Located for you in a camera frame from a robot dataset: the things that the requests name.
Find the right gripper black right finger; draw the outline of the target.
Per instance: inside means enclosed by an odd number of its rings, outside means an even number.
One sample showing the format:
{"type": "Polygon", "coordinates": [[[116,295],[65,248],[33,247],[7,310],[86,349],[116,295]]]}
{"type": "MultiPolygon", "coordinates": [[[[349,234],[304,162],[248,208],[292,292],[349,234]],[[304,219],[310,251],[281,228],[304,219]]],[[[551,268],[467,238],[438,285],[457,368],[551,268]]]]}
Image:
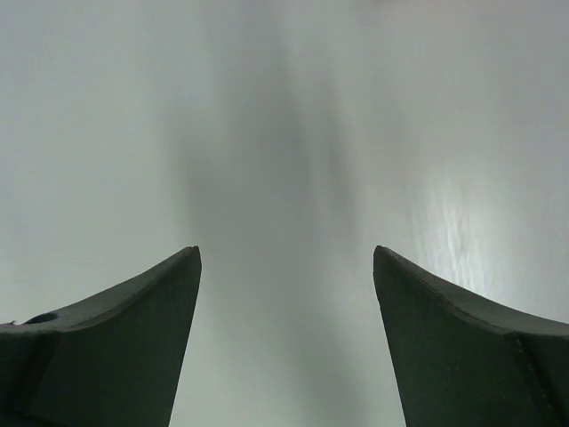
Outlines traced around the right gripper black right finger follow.
{"type": "Polygon", "coordinates": [[[488,300],[384,246],[373,281],[407,425],[567,425],[567,324],[488,300]]]}

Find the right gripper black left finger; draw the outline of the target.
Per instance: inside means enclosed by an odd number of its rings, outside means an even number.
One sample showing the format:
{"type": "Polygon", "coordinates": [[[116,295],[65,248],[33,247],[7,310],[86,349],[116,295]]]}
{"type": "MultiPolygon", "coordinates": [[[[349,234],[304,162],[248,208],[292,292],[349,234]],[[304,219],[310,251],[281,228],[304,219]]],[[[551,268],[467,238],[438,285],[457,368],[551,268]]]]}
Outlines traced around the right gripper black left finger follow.
{"type": "Polygon", "coordinates": [[[4,426],[166,426],[201,276],[197,247],[1,327],[4,426]]]}

